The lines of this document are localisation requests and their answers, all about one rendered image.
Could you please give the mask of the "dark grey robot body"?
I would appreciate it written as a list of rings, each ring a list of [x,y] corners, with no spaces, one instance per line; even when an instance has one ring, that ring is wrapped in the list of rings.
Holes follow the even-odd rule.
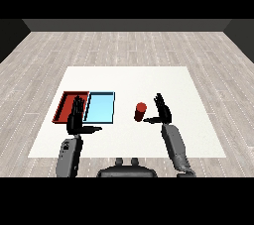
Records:
[[[113,167],[101,169],[97,177],[157,177],[157,174],[153,169],[141,167],[137,158],[131,159],[130,166],[124,166],[123,159],[117,158]]]

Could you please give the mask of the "light blue shallow open box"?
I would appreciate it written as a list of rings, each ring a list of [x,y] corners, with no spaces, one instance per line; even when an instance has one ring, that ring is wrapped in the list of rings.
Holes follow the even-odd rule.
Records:
[[[91,91],[85,105],[84,124],[112,124],[115,93],[113,91]]]

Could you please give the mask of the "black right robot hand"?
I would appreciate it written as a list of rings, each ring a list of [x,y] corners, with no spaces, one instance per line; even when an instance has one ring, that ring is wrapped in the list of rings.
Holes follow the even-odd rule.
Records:
[[[165,104],[164,98],[161,93],[158,93],[154,98],[159,116],[146,118],[144,122],[148,122],[150,124],[163,123],[163,124],[171,124],[172,123],[172,113],[170,108]]]

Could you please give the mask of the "red can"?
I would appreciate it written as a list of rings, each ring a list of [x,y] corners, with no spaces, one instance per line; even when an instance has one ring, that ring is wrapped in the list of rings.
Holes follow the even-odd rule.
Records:
[[[134,119],[137,122],[141,122],[143,120],[144,114],[147,110],[147,105],[143,102],[140,102],[136,105]]]

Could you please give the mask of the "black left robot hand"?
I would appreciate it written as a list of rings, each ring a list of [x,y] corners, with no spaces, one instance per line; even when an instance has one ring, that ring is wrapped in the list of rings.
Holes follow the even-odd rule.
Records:
[[[82,125],[83,104],[84,100],[79,95],[74,97],[66,123],[66,130],[70,135],[93,134],[101,130],[101,127]]]

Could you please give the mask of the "red shallow open box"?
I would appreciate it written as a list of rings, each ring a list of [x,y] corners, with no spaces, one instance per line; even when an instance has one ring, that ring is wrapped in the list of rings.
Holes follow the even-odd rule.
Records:
[[[79,96],[84,102],[87,102],[88,91],[65,91],[62,95],[55,116],[52,120],[55,124],[66,124],[67,117],[71,112],[72,103],[76,96]]]

